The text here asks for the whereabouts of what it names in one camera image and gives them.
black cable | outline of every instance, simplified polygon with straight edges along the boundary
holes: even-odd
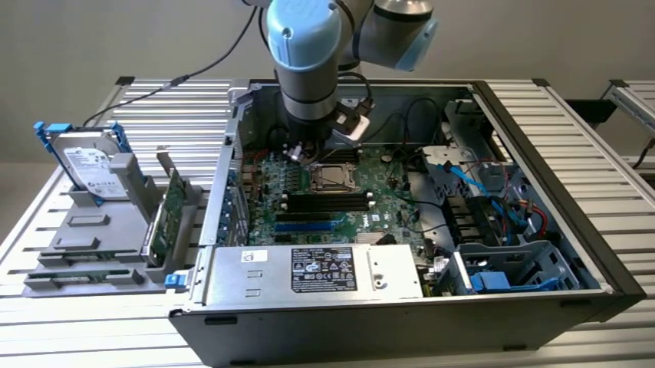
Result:
[[[639,159],[636,160],[635,165],[632,165],[632,169],[638,169],[639,168],[639,166],[644,162],[646,155],[648,154],[648,151],[652,149],[654,146],[655,146],[655,138],[652,138],[648,141],[648,144],[646,145],[644,150],[642,151],[642,154],[639,155]]]
[[[435,141],[436,135],[438,135],[438,130],[442,129],[442,108],[439,107],[438,103],[434,102],[434,100],[430,97],[419,97],[416,98],[410,105],[407,106],[406,113],[404,113],[404,120],[406,120],[406,129],[404,129],[404,142],[408,142],[411,140],[410,137],[410,114],[411,114],[411,109],[414,109],[414,106],[420,103],[420,102],[430,102],[434,106],[435,109],[435,114],[436,114],[436,121],[438,121],[438,126],[435,127],[435,134],[432,141]]]
[[[372,100],[371,82],[368,82],[368,79],[360,73],[355,73],[354,71],[342,71],[339,73],[339,77],[358,78],[364,83],[364,86],[367,86],[367,98],[364,99],[364,101]]]
[[[264,34],[264,8],[259,9],[259,36],[262,37],[262,42],[264,42],[266,49],[270,51],[271,49],[268,48],[268,40],[266,39],[266,34]]]
[[[380,128],[378,128],[378,130],[375,131],[374,134],[371,134],[371,136],[368,136],[367,138],[363,139],[362,143],[366,143],[368,142],[370,140],[372,140],[378,134],[380,134],[382,130],[384,129],[384,127],[387,126],[387,124],[390,124],[390,121],[391,121],[391,118],[392,117],[400,117],[400,121],[403,122],[403,114],[396,112],[396,113],[392,113],[391,115],[387,116],[387,120],[383,122]]]
[[[91,115],[91,117],[84,121],[84,123],[81,125],[85,127],[85,125],[96,117],[103,116],[104,113],[107,113],[108,111],[116,109],[117,107],[123,107],[124,105],[129,105],[131,103],[133,103],[133,102],[136,102],[139,100],[143,100],[144,98],[148,98],[149,96],[152,96],[153,94],[160,93],[164,90],[169,90],[171,88],[179,86],[181,83],[184,83],[185,81],[188,81],[191,78],[193,78],[197,75],[203,74],[205,71],[208,71],[209,69],[212,69],[216,65],[219,65],[227,59],[227,57],[231,55],[231,53],[236,49],[236,46],[239,45],[241,39],[244,38],[246,32],[248,31],[250,25],[252,24],[252,19],[255,18],[255,13],[256,12],[258,12],[258,8],[254,8],[252,9],[252,12],[250,14],[248,21],[246,22],[244,29],[241,30],[241,32],[239,34],[239,37],[235,39],[235,43],[232,44],[232,46],[227,50],[225,54],[223,54],[223,56],[219,59],[216,59],[216,61],[212,64],[209,64],[208,66],[203,67],[201,69],[199,69],[197,71],[195,71],[195,72],[192,72],[189,74],[184,74],[184,75],[176,77],[175,79],[171,80],[171,82],[168,82],[167,84],[164,84],[164,86],[159,87],[149,94],[144,94],[143,96],[139,96],[139,97],[133,98],[132,100],[128,100],[128,101],[125,101],[123,103],[117,103],[117,104],[115,104],[115,105],[112,105],[109,107],[105,107],[97,113],[95,113],[93,115]]]
[[[448,226],[448,224],[436,225],[435,227],[432,227],[432,228],[430,228],[427,230],[415,230],[414,228],[410,228],[407,222],[404,223],[404,228],[407,229],[407,231],[414,232],[415,234],[424,234],[426,232],[432,232],[438,228],[443,228],[444,226]]]

slotted aluminum platform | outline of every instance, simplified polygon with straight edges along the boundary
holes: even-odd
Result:
[[[135,97],[161,83],[137,80],[131,87],[116,89],[107,104],[120,100],[125,91],[127,97]],[[153,149],[169,145],[183,175],[211,188],[229,116],[229,85],[229,81],[193,81],[115,112],[109,120],[120,119],[125,125],[145,173],[164,178]],[[576,326],[536,352],[322,366],[655,366],[652,190],[548,87],[538,87],[530,80],[494,80],[490,85],[650,299],[608,323]],[[0,365],[201,366],[165,319],[167,311],[183,304],[184,294],[20,297],[24,273],[36,265],[39,248],[52,239],[71,206],[61,195],[68,187],[57,169],[0,247]],[[438,332],[438,327],[426,328]]]
[[[602,97],[644,125],[655,137],[655,80],[611,80]]]

metal bracket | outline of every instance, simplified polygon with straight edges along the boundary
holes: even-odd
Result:
[[[177,169],[175,168],[175,163],[173,163],[173,160],[171,159],[168,146],[157,146],[157,148],[156,148],[156,160],[160,162],[160,165],[164,168],[165,175],[168,177],[171,177],[172,171],[173,170],[177,171]]]

label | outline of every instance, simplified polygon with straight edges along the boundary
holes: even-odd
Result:
[[[67,148],[64,155],[85,190],[104,199],[127,197],[119,176],[109,172],[109,158],[103,151],[96,148]]]
[[[356,291],[352,248],[294,248],[291,289],[296,293]]]
[[[259,251],[241,251],[241,263],[266,261],[268,261],[268,251],[266,249]]]

